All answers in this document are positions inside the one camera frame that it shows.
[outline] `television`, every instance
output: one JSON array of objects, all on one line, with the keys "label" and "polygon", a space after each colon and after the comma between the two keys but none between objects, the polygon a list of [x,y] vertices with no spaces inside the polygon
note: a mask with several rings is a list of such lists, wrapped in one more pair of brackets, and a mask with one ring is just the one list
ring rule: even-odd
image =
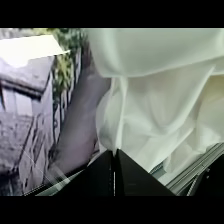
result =
[{"label": "television", "polygon": [[0,196],[36,194],[98,151],[95,112],[110,80],[98,74],[85,30],[1,28],[0,40],[46,34],[70,52],[21,67],[0,57]]}]

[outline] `green foliage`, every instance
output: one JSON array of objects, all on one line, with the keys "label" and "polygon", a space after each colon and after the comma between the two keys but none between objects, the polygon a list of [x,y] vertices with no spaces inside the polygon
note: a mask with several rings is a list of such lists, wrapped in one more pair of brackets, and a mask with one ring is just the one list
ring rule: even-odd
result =
[{"label": "green foliage", "polygon": [[70,50],[70,53],[56,56],[53,67],[53,88],[54,100],[60,96],[64,89],[67,89],[71,82],[71,64],[74,66],[75,53],[86,40],[84,28],[33,28],[36,35],[52,34],[63,50]]}]

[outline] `black pointed object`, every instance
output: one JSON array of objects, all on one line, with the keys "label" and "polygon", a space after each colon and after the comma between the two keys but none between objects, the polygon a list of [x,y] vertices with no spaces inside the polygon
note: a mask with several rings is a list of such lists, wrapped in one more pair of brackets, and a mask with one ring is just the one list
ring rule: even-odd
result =
[{"label": "black pointed object", "polygon": [[174,196],[123,151],[107,150],[55,196]]}]

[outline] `gray roof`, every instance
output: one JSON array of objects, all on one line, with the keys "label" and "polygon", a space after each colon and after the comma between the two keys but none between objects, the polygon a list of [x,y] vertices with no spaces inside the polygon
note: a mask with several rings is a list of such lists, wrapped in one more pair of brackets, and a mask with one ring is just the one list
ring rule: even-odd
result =
[{"label": "gray roof", "polygon": [[0,112],[0,174],[17,168],[33,118]]},{"label": "gray roof", "polygon": [[[27,34],[18,30],[7,29],[9,28],[0,28],[0,39],[31,36],[31,33]],[[13,68],[0,58],[2,85],[41,96],[47,86],[53,60],[54,57],[33,59],[25,67]]]}]

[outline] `white cloth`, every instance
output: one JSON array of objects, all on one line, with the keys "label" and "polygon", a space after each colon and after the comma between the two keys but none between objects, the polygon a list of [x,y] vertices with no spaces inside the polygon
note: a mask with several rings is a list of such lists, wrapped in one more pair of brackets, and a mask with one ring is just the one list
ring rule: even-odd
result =
[{"label": "white cloth", "polygon": [[224,29],[89,29],[96,66],[112,84],[97,110],[101,149],[150,172],[174,172],[224,140]]}]

